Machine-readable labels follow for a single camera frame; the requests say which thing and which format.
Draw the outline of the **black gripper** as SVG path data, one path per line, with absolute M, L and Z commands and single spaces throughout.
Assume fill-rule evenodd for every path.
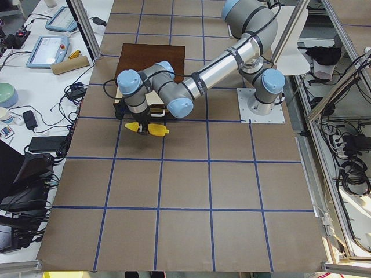
M 141 113 L 132 113 L 133 119 L 139 123 L 137 132 L 139 134 L 148 135 L 148 123 L 150 120 L 150 113 L 143 111 Z

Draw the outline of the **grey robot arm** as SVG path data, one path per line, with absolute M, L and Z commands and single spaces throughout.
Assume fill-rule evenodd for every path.
M 192 112 L 197 98 L 233 71 L 247 75 L 246 70 L 251 68 L 254 75 L 262 73 L 261 57 L 275 40 L 278 15 L 260 1 L 227 1 L 221 16 L 237 43 L 180 83 L 175 82 L 177 74 L 168 61 L 141 71 L 122 71 L 117 76 L 117 86 L 134 118 L 125 127 L 142 135 L 163 137 L 169 130 L 164 125 L 150 123 L 148 93 L 156 92 L 170 114 L 181 119 Z

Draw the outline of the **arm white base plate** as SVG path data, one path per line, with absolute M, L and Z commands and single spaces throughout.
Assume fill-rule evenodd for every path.
M 263 104 L 256 99 L 256 89 L 237 88 L 239 114 L 242 123 L 285 124 L 281 99 Z

